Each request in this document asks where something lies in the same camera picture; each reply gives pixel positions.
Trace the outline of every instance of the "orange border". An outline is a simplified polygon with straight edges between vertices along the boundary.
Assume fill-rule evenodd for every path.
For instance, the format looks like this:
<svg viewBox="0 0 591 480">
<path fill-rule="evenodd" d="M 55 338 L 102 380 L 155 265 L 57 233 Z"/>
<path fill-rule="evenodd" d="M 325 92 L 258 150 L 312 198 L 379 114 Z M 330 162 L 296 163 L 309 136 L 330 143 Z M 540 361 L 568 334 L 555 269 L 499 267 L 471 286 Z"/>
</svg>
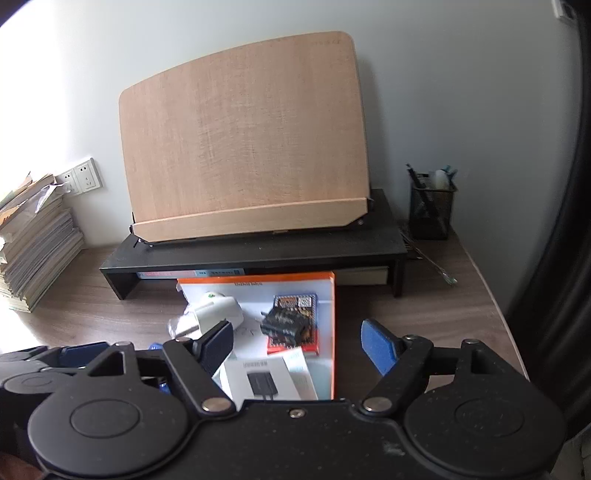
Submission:
<svg viewBox="0 0 591 480">
<path fill-rule="evenodd" d="M 335 399 L 336 381 L 336 292 L 335 274 L 332 272 L 308 272 L 308 273 L 281 273 L 270 275 L 237 275 L 235 277 L 203 277 L 203 278 L 179 278 L 178 282 L 191 283 L 268 283 L 277 281 L 305 281 L 305 280 L 330 280 L 332 285 L 332 368 L 330 372 L 330 398 Z"/>
<path fill-rule="evenodd" d="M 235 277 L 202 277 L 179 278 L 178 282 L 186 283 L 268 283 L 276 281 L 306 281 L 306 280 L 334 280 L 332 272 L 309 273 L 278 273 L 270 275 L 237 275 Z"/>
</svg>

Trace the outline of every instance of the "qr code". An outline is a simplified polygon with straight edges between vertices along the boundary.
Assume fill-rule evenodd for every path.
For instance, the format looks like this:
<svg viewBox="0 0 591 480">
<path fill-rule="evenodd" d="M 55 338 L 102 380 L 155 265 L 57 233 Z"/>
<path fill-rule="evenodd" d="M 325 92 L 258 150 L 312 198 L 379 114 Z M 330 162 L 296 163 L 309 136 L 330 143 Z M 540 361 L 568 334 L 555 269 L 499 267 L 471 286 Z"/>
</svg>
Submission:
<svg viewBox="0 0 591 480">
<path fill-rule="evenodd" d="M 312 297 L 299 297 L 297 299 L 298 307 L 311 307 L 312 306 Z"/>
</svg>

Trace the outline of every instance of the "black curtain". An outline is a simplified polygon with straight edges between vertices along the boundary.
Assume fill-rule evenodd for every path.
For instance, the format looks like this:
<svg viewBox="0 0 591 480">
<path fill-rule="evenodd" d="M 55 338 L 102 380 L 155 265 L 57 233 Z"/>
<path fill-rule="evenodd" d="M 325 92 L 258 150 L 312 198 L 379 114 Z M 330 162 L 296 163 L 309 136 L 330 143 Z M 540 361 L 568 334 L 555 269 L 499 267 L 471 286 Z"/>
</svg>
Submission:
<svg viewBox="0 0 591 480">
<path fill-rule="evenodd" d="M 571 0 L 582 104 L 566 192 L 537 269 L 507 315 L 531 381 L 564 412 L 569 437 L 591 423 L 591 15 Z"/>
</svg>

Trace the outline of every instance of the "wall socket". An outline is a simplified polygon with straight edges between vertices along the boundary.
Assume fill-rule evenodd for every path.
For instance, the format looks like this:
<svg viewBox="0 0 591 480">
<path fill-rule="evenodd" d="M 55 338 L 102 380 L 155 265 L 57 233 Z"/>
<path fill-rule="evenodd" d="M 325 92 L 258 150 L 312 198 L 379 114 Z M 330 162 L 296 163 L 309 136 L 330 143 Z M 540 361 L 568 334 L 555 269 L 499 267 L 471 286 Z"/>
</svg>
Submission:
<svg viewBox="0 0 591 480">
<path fill-rule="evenodd" d="M 63 183 L 68 192 L 66 196 L 73 197 L 81 193 L 101 187 L 100 178 L 95 168 L 92 157 L 85 158 L 75 167 L 56 175 L 58 183 Z"/>
</svg>

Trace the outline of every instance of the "black shelf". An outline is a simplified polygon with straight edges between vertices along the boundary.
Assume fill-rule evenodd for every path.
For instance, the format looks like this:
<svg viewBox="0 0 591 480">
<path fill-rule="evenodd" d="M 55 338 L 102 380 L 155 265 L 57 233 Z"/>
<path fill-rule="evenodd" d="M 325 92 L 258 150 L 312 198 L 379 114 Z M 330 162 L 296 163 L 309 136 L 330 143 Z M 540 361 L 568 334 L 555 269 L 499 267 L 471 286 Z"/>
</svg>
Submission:
<svg viewBox="0 0 591 480">
<path fill-rule="evenodd" d="M 131 234 L 100 271 L 123 300 L 138 284 L 138 272 L 243 268 L 246 275 L 323 271 L 387 265 L 388 283 L 402 293 L 406 248 L 381 189 L 371 190 L 362 223 L 340 229 L 252 233 L 154 244 Z"/>
</svg>

